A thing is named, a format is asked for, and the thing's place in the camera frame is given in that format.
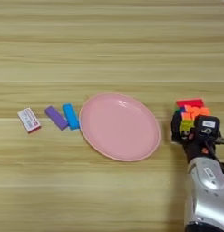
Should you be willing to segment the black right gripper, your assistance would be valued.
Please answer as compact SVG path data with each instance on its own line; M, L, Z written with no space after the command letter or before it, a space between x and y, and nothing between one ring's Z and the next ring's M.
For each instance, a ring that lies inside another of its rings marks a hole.
M224 138L220 132L216 136L211 136L196 134L194 131L180 131L181 123L181 114L179 111L175 111L170 123L171 141L183 147L188 162L196 158L219 160L216 156L216 146L224 144Z

